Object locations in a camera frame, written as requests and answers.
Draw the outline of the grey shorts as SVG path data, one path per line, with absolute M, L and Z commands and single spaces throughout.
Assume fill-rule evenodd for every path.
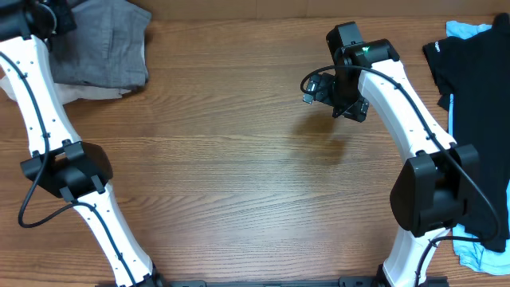
M 149 79 L 145 33 L 152 14 L 126 0 L 71 1 L 76 29 L 52 39 L 58 84 L 136 90 Z

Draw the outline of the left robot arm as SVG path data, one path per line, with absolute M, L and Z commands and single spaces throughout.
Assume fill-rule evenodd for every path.
M 26 229 L 37 227 L 74 209 L 108 259 L 116 285 L 165 286 L 167 281 L 136 241 L 119 208 L 106 153 L 79 137 L 57 96 L 47 41 L 75 26 L 65 1 L 1 3 L 1 67 L 21 110 L 31 154 L 21 163 L 32 185 L 18 212 L 18 223 Z M 24 213 L 37 187 L 67 204 L 29 224 Z

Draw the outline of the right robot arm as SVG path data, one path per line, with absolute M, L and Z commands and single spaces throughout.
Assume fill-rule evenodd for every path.
M 440 242 L 471 208 L 478 154 L 460 146 L 431 116 L 387 39 L 365 42 L 355 22 L 326 36 L 333 74 L 316 72 L 304 101 L 332 106 L 333 117 L 363 122 L 369 108 L 382 119 L 403 162 L 390 192 L 398 233 L 373 277 L 345 277 L 342 286 L 446 286 L 426 276 Z

